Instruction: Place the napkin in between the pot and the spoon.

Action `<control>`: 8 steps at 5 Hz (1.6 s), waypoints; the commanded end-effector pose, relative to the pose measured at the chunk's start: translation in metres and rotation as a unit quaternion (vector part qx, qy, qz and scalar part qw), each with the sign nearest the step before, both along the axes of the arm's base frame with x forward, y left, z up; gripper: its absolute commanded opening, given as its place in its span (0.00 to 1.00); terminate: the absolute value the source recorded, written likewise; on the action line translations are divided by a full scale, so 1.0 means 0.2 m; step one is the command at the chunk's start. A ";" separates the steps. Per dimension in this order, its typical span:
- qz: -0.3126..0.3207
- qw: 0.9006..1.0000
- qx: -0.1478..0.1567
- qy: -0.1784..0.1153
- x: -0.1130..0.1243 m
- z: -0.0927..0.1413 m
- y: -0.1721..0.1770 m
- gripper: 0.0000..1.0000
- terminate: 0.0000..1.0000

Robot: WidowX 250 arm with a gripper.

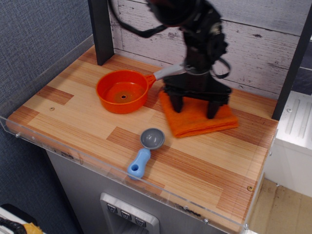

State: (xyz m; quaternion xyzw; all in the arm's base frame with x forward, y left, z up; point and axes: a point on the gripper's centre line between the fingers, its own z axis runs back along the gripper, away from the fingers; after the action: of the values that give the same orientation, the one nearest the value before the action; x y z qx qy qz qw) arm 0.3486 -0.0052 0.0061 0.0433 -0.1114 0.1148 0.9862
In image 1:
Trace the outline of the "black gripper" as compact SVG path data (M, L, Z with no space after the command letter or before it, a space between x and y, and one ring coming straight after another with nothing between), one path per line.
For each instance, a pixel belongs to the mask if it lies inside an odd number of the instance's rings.
M173 110L180 113L183 98L189 97L208 102L207 118L213 119L221 105L227 104L232 90L212 77L211 74L191 75L183 73L163 79L164 91L169 96Z

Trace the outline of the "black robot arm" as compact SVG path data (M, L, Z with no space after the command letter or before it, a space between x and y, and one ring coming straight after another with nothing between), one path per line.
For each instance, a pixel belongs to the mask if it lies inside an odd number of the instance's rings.
M163 79L173 109L181 112L184 97L205 100L206 116L214 118L232 92L217 81L229 73L217 74L213 69L216 61L231 69L222 59L228 44L220 14L206 0L150 0L148 5L164 26L180 28L187 47L183 68Z

